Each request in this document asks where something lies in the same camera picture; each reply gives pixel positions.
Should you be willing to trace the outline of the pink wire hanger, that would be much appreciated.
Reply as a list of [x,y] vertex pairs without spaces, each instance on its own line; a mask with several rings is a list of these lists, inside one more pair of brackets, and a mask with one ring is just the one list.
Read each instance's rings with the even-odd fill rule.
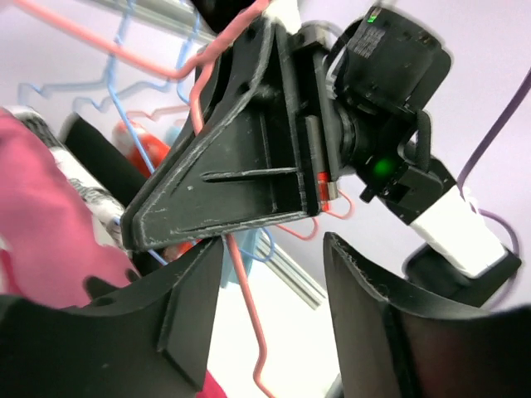
[[[33,1],[15,1],[14,4],[22,9],[24,12],[32,14],[37,19],[43,21],[49,26],[62,30],[66,34],[74,38],[87,42],[90,46],[100,50],[106,51],[113,56],[116,56],[122,61],[135,66],[141,70],[145,70],[153,75],[160,75],[170,80],[182,80],[187,77],[192,69],[196,66],[202,67],[202,72],[197,82],[194,84],[190,93],[190,115],[192,117],[192,126],[195,133],[202,131],[204,120],[202,117],[202,109],[199,101],[199,96],[206,86],[206,83],[212,76],[215,60],[231,45],[236,38],[249,27],[255,18],[260,16],[269,6],[268,1],[255,1],[248,8],[241,11],[228,26],[214,39],[214,41],[207,46],[197,56],[193,56],[187,61],[183,67],[170,70],[162,66],[154,64],[147,59],[137,56],[130,51],[126,51],[119,45],[105,40],[97,36],[93,32],[85,29],[82,26],[71,22],[70,20],[52,12],[51,10],[33,2]],[[251,320],[254,333],[256,335],[257,344],[259,347],[258,359],[253,371],[253,380],[256,386],[268,397],[274,394],[264,385],[261,379],[261,373],[267,358],[267,346],[265,336],[262,331],[261,322],[256,311],[256,306],[252,298],[251,290],[248,284],[246,271],[241,259],[240,251],[238,250],[236,240],[233,235],[225,236],[225,241],[231,255],[233,268],[239,281],[241,293],[243,295],[247,311]]]

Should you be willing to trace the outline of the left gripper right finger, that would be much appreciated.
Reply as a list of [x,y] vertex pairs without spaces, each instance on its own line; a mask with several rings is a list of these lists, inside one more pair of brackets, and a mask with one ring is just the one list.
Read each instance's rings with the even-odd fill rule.
[[345,396],[529,396],[529,307],[491,313],[443,298],[332,232],[323,254]]

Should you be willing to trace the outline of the pink camouflage trousers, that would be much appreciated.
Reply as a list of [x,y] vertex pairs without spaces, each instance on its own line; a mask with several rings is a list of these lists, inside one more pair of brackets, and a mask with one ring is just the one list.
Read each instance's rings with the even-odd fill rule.
[[[3,109],[1,298],[83,308],[149,275],[140,275],[114,243],[100,243],[96,234],[103,230],[48,147]],[[207,370],[194,397],[223,394]]]

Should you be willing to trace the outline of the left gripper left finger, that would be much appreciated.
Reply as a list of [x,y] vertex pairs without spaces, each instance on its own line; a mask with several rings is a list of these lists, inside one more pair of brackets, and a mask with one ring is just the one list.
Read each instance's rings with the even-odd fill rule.
[[223,244],[178,260],[83,308],[1,298],[4,397],[194,397],[203,387]]

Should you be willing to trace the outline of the black white print trousers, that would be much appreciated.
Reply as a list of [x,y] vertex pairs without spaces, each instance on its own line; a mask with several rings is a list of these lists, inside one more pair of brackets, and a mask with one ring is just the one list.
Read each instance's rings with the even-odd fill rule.
[[105,228],[115,245],[121,250],[125,250],[119,226],[124,207],[59,141],[47,122],[33,108],[16,105],[4,107],[3,109],[22,122],[48,147],[58,168],[78,192],[95,218]]

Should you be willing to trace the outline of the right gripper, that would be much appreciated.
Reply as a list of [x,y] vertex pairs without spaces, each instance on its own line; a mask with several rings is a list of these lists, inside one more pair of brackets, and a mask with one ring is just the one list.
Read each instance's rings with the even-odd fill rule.
[[291,35],[257,20],[221,58],[201,133],[185,128],[126,209],[130,250],[294,221],[337,196],[338,120],[325,84],[317,27]]

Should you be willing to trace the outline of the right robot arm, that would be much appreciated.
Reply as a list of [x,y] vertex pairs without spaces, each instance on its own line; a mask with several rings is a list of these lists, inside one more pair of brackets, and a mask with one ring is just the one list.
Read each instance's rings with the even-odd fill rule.
[[425,27],[375,5],[333,46],[248,8],[215,18],[193,57],[190,116],[126,209],[124,245],[160,249],[324,212],[354,174],[425,245],[407,277],[479,307],[521,261],[486,228],[431,154],[424,108],[451,68]]

